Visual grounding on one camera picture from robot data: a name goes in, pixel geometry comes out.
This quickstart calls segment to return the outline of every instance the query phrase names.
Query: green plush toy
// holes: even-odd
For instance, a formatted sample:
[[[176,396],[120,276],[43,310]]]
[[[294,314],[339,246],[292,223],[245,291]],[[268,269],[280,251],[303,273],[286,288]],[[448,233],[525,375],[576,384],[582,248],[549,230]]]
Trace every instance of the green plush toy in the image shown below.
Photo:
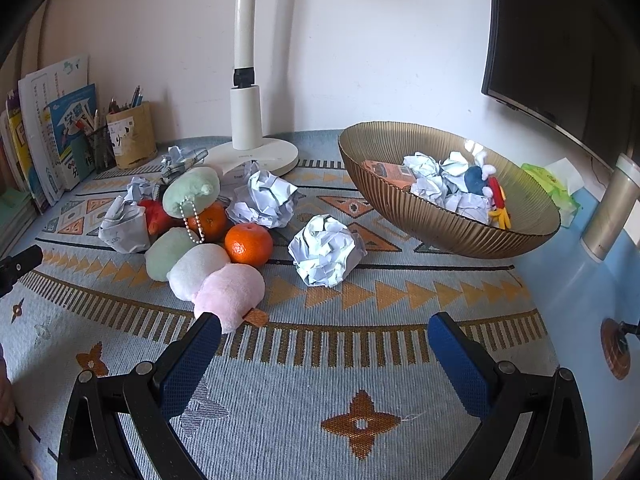
[[[187,251],[193,249],[195,234],[184,227],[174,227],[156,240],[145,253],[146,274],[156,282],[168,282],[166,274]]]
[[[220,194],[216,170],[196,166],[179,176],[164,192],[162,207],[169,216],[189,218],[202,213]]]

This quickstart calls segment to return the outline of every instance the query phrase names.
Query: beaded chain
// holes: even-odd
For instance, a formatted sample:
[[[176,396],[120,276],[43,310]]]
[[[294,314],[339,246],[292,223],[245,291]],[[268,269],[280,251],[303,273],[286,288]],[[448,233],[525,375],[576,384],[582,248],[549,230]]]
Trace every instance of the beaded chain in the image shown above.
[[[196,224],[198,225],[198,234],[200,235],[200,240],[194,240],[193,235],[191,234],[191,230],[189,229],[189,222],[187,221],[187,217],[185,216],[182,209],[182,204],[185,204],[187,202],[191,204],[191,208],[193,209],[193,216],[195,217]],[[198,213],[196,213],[196,205],[193,203],[193,201],[189,200],[189,197],[187,196],[184,197],[184,200],[182,202],[180,202],[180,214],[182,215],[184,226],[187,228],[187,233],[189,234],[189,238],[191,238],[191,241],[195,244],[203,244],[204,232],[202,231],[202,225],[200,224],[200,217],[198,216]]]

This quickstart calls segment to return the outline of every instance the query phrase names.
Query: orange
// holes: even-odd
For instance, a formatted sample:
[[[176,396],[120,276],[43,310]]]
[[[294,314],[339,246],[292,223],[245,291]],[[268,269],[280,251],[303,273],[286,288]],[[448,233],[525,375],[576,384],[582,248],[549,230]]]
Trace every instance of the orange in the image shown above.
[[[234,225],[225,236],[225,249],[235,264],[264,265],[273,253],[273,239],[261,225]]]
[[[220,202],[214,202],[198,216],[200,217],[204,241],[213,243],[220,240],[226,230],[226,212],[224,206]],[[194,233],[198,232],[198,223],[195,217],[188,218],[187,223],[189,224],[189,229]]]

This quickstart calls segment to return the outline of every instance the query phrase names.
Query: blue book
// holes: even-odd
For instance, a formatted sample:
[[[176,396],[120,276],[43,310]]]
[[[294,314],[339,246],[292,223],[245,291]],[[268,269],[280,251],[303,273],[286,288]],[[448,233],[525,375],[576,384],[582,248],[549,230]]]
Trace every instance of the blue book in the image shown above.
[[[67,190],[94,170],[86,136],[94,130],[95,107],[95,84],[63,95],[47,107],[49,139],[51,144],[55,143]]]

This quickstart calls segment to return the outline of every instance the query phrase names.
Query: television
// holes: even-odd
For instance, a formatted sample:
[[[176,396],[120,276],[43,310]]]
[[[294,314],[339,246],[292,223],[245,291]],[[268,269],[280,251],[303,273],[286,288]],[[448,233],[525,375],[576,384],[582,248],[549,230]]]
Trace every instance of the television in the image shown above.
[[[610,168],[620,153],[640,164],[637,8],[621,1],[492,0],[482,83]]]

